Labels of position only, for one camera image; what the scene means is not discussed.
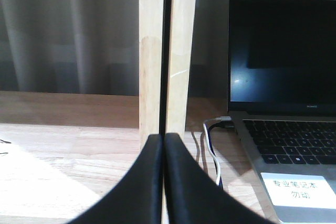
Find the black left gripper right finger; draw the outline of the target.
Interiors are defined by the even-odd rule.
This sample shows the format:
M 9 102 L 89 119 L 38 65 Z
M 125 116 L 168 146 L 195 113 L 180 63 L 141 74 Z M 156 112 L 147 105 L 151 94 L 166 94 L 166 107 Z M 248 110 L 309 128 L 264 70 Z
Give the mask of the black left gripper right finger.
M 164 137 L 165 193 L 170 223 L 269 223 L 220 189 L 177 133 Z

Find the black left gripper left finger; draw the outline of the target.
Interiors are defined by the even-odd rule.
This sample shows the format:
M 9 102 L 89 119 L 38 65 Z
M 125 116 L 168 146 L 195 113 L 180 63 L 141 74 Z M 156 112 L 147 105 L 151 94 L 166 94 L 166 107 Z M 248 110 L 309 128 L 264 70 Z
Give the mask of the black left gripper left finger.
M 161 223 L 163 140 L 152 134 L 125 176 L 70 223 Z

